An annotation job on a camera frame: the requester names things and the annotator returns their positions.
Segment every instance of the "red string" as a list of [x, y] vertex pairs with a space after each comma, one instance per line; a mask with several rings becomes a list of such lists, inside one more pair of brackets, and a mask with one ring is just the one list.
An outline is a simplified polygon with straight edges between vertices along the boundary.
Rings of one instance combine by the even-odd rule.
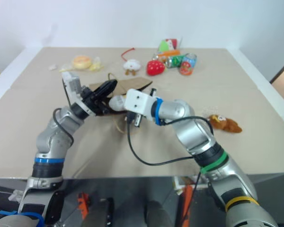
[[133, 50], [134, 50], [134, 48], [125, 51], [123, 54], [121, 54], [121, 58], [122, 58], [124, 61], [127, 61], [127, 60], [123, 57], [123, 55], [126, 54], [127, 52], [130, 52], [130, 51], [133, 51]]

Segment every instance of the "white sheep plush toy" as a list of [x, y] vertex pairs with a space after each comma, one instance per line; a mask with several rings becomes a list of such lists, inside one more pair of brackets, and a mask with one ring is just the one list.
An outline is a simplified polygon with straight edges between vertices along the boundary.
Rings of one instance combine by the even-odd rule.
[[129, 75], [131, 72], [133, 76], [136, 75], [136, 71], [141, 68], [141, 64], [138, 60], [130, 59], [124, 63], [123, 68], [126, 70], [125, 75]]

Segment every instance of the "green ring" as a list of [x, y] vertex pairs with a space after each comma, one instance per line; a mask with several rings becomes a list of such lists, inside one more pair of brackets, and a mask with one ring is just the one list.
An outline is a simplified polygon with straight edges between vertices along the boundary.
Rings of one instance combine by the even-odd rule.
[[222, 162], [224, 162], [224, 160], [227, 158], [227, 153], [225, 151], [223, 151], [223, 154], [221, 155], [221, 157], [219, 157], [218, 160], [216, 160], [215, 162], [207, 165], [207, 166], [204, 166], [201, 168], [201, 173], [202, 174], [205, 174], [207, 173], [208, 171], [210, 171], [211, 169], [215, 168], [216, 166], [220, 165]]

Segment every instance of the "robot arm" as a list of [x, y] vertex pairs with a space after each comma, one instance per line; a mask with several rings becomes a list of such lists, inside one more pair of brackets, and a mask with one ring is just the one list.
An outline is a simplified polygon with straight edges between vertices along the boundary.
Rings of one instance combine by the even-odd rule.
[[[183, 100], [163, 101], [134, 89], [127, 92], [124, 107], [155, 121], [157, 125], [195, 114]], [[175, 122], [172, 126], [179, 141], [195, 158], [201, 173], [209, 180], [213, 197], [225, 208], [227, 227], [278, 226], [259, 206], [250, 179], [217, 143], [204, 121], [187, 119]]]
[[43, 222], [51, 225], [59, 220], [64, 201], [62, 169], [73, 143], [72, 135], [88, 116], [110, 112], [103, 100], [115, 89], [116, 80], [106, 81], [91, 91], [69, 72], [63, 72], [62, 77], [70, 106], [54, 110], [46, 129], [37, 137], [33, 172], [27, 180], [18, 214], [0, 219], [0, 226], [43, 226]]

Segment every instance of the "yellow ring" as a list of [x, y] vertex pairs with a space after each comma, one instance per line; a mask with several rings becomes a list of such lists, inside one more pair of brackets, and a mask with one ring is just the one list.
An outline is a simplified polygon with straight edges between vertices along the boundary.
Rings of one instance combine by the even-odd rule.
[[259, 205], [257, 201], [255, 201], [253, 198], [251, 198], [249, 196], [238, 196], [238, 197], [235, 197], [232, 200], [228, 201], [228, 203], [225, 205], [225, 211], [226, 212], [228, 211], [228, 208], [229, 208], [230, 205], [232, 205], [235, 202], [241, 201], [241, 200], [248, 200], [248, 201], [251, 201], [251, 202]]

